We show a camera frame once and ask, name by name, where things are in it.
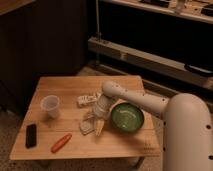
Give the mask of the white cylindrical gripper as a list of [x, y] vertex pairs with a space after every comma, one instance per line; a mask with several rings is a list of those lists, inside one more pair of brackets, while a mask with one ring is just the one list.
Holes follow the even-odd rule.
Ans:
[[[93, 111], [94, 114], [93, 113], [86, 113], [83, 116], [83, 120], [86, 121], [86, 120], [89, 120], [89, 119], [94, 119], [95, 116], [97, 116], [99, 118], [107, 119], [108, 116], [109, 116], [110, 107], [111, 107], [110, 99], [105, 95], [101, 95], [92, 107], [92, 111]], [[102, 132], [102, 129], [103, 129], [104, 124], [105, 124], [104, 119], [97, 119], [95, 121], [95, 134], [97, 136], [99, 136]]]

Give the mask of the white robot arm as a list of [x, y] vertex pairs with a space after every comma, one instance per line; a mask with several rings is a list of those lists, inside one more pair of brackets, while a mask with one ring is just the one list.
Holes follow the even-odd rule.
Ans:
[[97, 119], [108, 119], [110, 108], [119, 99], [164, 121], [163, 171], [213, 171], [213, 121], [201, 98], [180, 93], [168, 99], [106, 81], [92, 106], [92, 114]]

